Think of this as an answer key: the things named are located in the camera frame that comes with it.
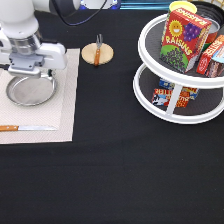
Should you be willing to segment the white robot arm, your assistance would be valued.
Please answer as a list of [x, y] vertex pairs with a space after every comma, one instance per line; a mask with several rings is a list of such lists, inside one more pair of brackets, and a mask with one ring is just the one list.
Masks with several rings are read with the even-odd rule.
[[44, 43], [35, 11], [64, 16], [79, 9], [80, 0], [0, 0], [0, 65], [14, 76], [40, 77], [41, 68], [66, 67], [66, 49]]

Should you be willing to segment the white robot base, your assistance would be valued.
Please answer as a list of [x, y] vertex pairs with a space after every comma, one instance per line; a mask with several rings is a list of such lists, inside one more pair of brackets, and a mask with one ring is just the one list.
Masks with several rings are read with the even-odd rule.
[[81, 0], [81, 9], [119, 9], [121, 0]]

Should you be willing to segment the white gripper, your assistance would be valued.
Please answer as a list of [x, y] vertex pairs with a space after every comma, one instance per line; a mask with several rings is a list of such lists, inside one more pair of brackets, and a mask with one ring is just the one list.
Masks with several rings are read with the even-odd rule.
[[45, 43], [38, 32], [22, 38], [8, 38], [0, 31], [0, 68], [13, 76], [39, 78], [41, 69], [66, 67], [66, 49], [60, 43]]

